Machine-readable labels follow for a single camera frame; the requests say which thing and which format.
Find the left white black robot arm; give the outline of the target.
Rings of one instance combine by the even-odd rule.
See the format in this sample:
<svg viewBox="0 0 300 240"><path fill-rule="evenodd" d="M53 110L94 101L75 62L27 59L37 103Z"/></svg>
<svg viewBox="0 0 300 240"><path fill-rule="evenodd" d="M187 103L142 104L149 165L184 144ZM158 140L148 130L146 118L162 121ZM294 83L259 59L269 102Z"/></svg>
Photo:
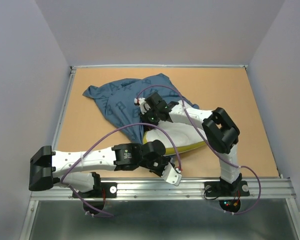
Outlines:
<svg viewBox="0 0 300 240"><path fill-rule="evenodd" d="M159 140L145 144L124 143L89 153L54 151L46 145L30 159L28 189L39 192L54 186L72 187L96 197L101 193L97 170L115 172L137 168L147 169L174 186L178 186L182 178Z"/></svg>

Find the white pillow yellow edge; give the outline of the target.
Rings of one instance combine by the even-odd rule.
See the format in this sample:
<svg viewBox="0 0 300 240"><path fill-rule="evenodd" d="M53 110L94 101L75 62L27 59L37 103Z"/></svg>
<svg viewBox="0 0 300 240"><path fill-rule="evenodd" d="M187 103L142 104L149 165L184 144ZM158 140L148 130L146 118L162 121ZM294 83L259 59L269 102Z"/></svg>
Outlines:
<svg viewBox="0 0 300 240"><path fill-rule="evenodd" d="M211 110L196 109L182 100L166 103L163 99L154 102L147 98L145 101L151 109L156 111L172 108L169 113L172 122L160 121L158 125L155 125L158 128L152 127L147 130L143 136L144 144L156 140L161 141L167 156L174 155L175 149L179 153L185 153L205 145L203 139L206 139L207 136L202 123L212 114Z"/></svg>

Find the blue lettered pillowcase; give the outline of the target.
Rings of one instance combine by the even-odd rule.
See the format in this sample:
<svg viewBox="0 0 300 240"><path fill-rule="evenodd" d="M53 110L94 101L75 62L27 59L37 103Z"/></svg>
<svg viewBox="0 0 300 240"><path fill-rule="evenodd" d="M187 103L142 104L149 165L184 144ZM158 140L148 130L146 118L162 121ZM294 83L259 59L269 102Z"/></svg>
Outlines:
<svg viewBox="0 0 300 240"><path fill-rule="evenodd" d="M92 99L104 118L114 125L116 128L126 126L129 124L141 123L141 110L134 104L135 98L139 92L145 88L153 85L162 85L169 88L176 89L169 77L163 73L148 76L143 79L124 78L116 81L106 83L102 86L89 86L84 92L83 96ZM162 86L151 87L141 93L139 97L146 98L153 93L158 93L163 100L168 103L179 102L181 98L179 95L169 88ZM162 122L159 127L162 128L172 139L176 147L182 146L182 140L177 131L172 131L171 122ZM156 139L160 140L166 148L172 148L172 144L167 136L160 130L153 128L152 131L145 131L147 126L135 125L121 130L129 140L133 143L141 144L145 134L150 134L147 142L152 142Z"/></svg>

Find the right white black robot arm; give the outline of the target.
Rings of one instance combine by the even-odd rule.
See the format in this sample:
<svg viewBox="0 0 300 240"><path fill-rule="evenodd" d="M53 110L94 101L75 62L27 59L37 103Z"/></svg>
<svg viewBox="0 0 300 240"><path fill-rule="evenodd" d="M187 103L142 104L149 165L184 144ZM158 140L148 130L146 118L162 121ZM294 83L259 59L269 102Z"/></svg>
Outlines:
<svg viewBox="0 0 300 240"><path fill-rule="evenodd" d="M240 130L223 108L196 109L183 99L167 103L157 92L135 98L134 104L140 108L143 123L165 128L181 140L182 148L205 143L219 159L220 177L214 190L225 195L238 191L242 180L237 157Z"/></svg>

